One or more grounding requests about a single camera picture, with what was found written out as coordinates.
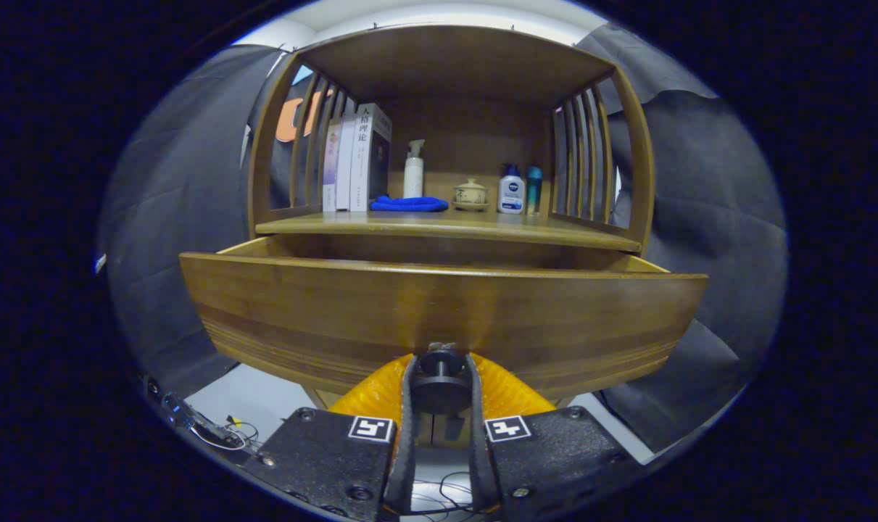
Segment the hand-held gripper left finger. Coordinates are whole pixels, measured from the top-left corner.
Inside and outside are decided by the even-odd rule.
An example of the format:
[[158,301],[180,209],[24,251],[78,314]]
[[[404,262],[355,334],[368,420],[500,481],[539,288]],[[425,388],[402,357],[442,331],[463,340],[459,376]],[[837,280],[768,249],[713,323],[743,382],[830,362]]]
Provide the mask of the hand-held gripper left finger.
[[390,361],[327,410],[294,410],[247,461],[247,473],[325,518],[407,515],[415,475],[416,363],[415,355]]

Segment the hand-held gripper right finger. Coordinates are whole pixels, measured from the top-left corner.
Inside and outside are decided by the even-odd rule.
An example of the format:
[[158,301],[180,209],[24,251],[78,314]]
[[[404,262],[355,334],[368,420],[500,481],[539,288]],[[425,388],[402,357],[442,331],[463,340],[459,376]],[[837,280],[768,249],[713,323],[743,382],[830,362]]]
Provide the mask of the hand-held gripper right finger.
[[554,407],[502,366],[468,355],[471,490],[490,518],[567,518],[643,466],[582,406]]

